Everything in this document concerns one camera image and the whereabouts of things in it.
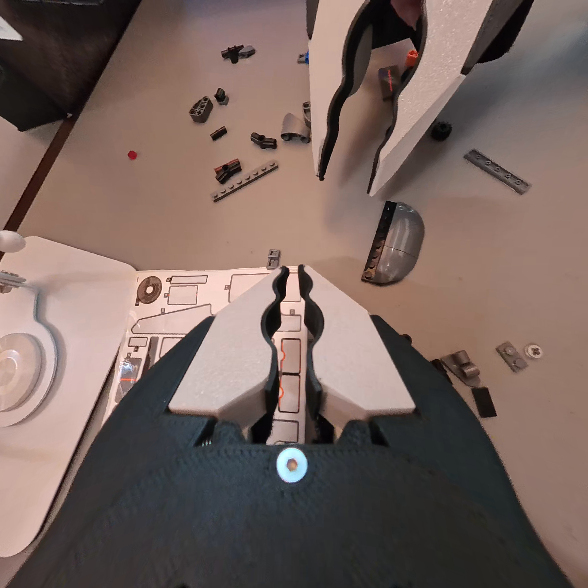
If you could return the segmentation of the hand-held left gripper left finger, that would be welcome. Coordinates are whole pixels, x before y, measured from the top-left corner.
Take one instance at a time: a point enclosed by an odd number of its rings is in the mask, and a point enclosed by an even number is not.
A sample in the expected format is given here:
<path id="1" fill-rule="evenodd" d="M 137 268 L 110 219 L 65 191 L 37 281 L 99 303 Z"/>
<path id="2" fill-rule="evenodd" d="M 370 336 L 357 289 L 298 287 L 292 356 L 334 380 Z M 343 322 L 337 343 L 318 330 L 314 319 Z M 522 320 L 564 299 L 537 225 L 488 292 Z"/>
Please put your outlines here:
<path id="1" fill-rule="evenodd" d="M 277 407 L 279 368 L 272 343 L 290 269 L 273 270 L 219 311 L 171 401 L 170 412 L 235 422 L 266 443 Z"/>

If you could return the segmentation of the black connector with brown axle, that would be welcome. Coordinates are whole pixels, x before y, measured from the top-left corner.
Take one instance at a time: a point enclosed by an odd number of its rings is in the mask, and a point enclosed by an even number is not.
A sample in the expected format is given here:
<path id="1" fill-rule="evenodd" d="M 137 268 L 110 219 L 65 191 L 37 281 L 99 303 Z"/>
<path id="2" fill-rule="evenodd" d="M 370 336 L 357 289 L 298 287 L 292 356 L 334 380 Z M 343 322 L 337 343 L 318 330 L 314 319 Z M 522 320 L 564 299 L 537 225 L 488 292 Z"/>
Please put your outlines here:
<path id="1" fill-rule="evenodd" d="M 232 159 L 227 163 L 216 167 L 214 171 L 216 180 L 219 184 L 223 185 L 228 180 L 230 180 L 231 177 L 235 176 L 236 174 L 242 171 L 240 160 Z"/>

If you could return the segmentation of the black lego box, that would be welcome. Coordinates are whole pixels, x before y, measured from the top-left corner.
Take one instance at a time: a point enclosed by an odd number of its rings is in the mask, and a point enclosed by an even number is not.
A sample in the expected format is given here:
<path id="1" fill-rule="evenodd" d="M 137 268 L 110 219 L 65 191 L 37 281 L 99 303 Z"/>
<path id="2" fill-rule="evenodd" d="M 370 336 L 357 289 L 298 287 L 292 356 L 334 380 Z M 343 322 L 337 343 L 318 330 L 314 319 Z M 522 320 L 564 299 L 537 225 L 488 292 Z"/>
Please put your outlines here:
<path id="1" fill-rule="evenodd" d="M 1 118 L 19 131 L 62 121 L 89 98 L 140 1 L 1 1 Z"/>

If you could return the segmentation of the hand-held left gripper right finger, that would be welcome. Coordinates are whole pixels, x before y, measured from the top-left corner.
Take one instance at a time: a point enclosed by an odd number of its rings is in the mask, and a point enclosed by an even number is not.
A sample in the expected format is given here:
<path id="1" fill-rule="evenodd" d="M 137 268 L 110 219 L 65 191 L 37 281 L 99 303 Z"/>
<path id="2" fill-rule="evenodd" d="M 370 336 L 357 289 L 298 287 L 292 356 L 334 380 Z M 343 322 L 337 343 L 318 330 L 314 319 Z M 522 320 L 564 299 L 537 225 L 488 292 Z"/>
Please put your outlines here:
<path id="1" fill-rule="evenodd" d="M 308 265 L 299 265 L 306 355 L 307 443 L 332 443 L 350 422 L 416 409 L 369 312 Z"/>

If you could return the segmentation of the white book stand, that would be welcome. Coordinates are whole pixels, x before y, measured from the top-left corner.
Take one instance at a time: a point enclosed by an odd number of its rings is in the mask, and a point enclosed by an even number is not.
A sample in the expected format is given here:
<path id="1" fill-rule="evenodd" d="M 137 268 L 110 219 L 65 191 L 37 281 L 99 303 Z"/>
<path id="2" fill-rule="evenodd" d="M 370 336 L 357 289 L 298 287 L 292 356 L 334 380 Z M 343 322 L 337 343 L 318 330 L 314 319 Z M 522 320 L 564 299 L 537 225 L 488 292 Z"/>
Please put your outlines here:
<path id="1" fill-rule="evenodd" d="M 136 272 L 1 231 L 1 557 L 40 532 L 114 363 Z"/>

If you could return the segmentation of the black plate lego assembly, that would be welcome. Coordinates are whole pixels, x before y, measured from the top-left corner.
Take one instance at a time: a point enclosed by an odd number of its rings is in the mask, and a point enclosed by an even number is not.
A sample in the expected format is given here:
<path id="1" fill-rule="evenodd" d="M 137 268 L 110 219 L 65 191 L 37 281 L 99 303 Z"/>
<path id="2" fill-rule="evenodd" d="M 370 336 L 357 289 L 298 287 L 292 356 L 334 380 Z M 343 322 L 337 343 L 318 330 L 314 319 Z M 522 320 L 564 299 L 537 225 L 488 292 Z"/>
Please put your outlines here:
<path id="1" fill-rule="evenodd" d="M 414 269 L 424 239 L 424 222 L 406 203 L 386 201 L 361 280 L 387 286 L 404 280 Z"/>

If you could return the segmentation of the lego sticker sheet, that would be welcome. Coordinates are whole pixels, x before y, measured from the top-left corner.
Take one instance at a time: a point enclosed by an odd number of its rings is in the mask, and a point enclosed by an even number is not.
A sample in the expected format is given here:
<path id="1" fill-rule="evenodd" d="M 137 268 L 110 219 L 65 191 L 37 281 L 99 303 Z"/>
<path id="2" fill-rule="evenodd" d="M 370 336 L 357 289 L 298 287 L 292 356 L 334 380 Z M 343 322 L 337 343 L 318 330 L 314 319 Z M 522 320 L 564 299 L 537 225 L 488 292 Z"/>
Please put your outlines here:
<path id="1" fill-rule="evenodd" d="M 103 423 L 136 382 L 205 318 L 215 315 L 269 274 L 267 268 L 140 271 L 132 297 Z M 290 268 L 281 327 L 272 343 L 280 373 L 279 400 L 268 445 L 302 444 L 306 436 L 307 329 L 298 270 Z"/>

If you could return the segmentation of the grey grooved lego plate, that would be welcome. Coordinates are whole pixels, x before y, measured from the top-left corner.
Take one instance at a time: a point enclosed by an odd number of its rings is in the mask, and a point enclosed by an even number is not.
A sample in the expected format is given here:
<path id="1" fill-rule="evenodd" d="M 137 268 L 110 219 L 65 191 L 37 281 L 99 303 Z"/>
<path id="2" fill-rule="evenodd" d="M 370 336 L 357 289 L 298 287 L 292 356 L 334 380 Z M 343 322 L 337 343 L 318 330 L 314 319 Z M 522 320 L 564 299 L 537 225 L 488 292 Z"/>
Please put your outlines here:
<path id="1" fill-rule="evenodd" d="M 516 174 L 508 171 L 505 167 L 498 164 L 491 158 L 476 149 L 471 149 L 464 155 L 464 159 L 481 169 L 489 176 L 495 178 L 505 186 L 519 195 L 524 195 L 531 188 L 531 184 L 523 180 Z"/>

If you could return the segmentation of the grey curved lego slope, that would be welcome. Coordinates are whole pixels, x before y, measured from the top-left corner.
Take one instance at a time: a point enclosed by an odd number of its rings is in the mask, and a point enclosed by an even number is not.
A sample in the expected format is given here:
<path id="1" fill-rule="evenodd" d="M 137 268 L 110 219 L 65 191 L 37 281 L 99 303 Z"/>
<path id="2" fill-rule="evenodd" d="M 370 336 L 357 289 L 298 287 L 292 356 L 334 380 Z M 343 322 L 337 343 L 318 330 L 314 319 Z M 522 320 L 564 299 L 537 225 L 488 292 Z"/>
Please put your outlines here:
<path id="1" fill-rule="evenodd" d="M 282 122 L 281 138 L 285 142 L 299 140 L 308 144 L 311 141 L 311 129 L 306 122 L 292 113 L 287 113 Z"/>

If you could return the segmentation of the grey tile with orange stripe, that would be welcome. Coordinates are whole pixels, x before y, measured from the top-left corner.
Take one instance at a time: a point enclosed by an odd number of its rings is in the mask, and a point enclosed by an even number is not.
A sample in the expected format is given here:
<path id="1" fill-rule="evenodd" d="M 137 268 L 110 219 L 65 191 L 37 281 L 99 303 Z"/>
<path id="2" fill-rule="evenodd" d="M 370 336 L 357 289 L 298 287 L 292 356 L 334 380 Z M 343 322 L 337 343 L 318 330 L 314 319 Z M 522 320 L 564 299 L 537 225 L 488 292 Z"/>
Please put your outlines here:
<path id="1" fill-rule="evenodd" d="M 378 83 L 382 100 L 392 101 L 395 90 L 401 85 L 401 70 L 397 65 L 378 69 Z"/>

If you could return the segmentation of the small grey two-stud plate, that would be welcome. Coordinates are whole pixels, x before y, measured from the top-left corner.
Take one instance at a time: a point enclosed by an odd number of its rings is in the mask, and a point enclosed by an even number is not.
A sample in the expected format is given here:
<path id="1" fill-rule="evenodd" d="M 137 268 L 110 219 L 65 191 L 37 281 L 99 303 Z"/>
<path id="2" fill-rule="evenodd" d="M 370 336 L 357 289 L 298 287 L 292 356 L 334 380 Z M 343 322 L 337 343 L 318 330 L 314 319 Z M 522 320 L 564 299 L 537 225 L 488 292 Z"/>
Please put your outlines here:
<path id="1" fill-rule="evenodd" d="M 521 356 L 511 342 L 503 342 L 495 349 L 513 373 L 520 373 L 528 367 L 526 359 Z"/>

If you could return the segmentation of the small black lego piece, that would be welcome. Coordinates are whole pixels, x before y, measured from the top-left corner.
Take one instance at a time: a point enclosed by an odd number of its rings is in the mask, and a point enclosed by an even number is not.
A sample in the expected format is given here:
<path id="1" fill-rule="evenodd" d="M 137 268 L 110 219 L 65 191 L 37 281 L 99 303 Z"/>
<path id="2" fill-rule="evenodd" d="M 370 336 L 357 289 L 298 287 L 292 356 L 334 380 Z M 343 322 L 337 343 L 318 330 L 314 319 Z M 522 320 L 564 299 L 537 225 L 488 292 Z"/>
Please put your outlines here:
<path id="1" fill-rule="evenodd" d="M 481 419 L 489 419 L 497 416 L 497 411 L 488 387 L 471 388 L 472 396 Z"/>

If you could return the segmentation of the long light grey lego plate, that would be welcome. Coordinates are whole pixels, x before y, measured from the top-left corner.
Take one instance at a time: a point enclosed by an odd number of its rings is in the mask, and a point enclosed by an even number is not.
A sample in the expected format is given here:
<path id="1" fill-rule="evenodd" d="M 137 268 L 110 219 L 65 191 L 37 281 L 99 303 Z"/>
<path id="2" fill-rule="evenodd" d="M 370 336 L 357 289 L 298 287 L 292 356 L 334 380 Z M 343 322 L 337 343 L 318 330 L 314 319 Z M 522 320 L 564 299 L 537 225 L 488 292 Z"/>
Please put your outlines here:
<path id="1" fill-rule="evenodd" d="M 219 202 L 224 198 L 234 194 L 235 192 L 248 187 L 258 180 L 268 176 L 269 174 L 277 171 L 279 164 L 276 159 L 269 160 L 268 162 L 254 168 L 249 172 L 238 173 L 231 177 L 225 184 L 219 185 L 211 194 L 212 202 Z"/>

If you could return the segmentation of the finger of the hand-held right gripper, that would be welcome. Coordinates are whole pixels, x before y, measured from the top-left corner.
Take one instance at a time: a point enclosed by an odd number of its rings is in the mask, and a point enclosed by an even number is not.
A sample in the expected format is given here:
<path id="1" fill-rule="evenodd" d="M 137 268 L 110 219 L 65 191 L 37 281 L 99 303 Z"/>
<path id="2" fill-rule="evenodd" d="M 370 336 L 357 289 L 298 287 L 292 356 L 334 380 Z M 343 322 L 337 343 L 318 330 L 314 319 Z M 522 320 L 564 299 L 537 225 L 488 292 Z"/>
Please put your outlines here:
<path id="1" fill-rule="evenodd" d="M 308 1 L 312 152 L 324 180 L 345 101 L 361 85 L 373 34 L 373 1 Z"/>
<path id="2" fill-rule="evenodd" d="M 399 92 L 392 133 L 375 160 L 370 196 L 393 177 L 465 79 L 462 68 L 491 3 L 424 1 L 424 44 Z"/>

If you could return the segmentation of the person's right hand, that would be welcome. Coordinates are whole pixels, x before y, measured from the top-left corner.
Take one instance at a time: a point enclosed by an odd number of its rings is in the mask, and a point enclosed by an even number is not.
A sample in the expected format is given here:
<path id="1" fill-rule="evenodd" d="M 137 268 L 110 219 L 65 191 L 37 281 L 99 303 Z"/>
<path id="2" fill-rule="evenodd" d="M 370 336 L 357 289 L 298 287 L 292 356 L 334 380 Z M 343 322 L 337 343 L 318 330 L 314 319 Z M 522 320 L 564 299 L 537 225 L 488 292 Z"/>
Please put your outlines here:
<path id="1" fill-rule="evenodd" d="M 398 17 L 414 31 L 422 19 L 423 1 L 390 1 Z"/>

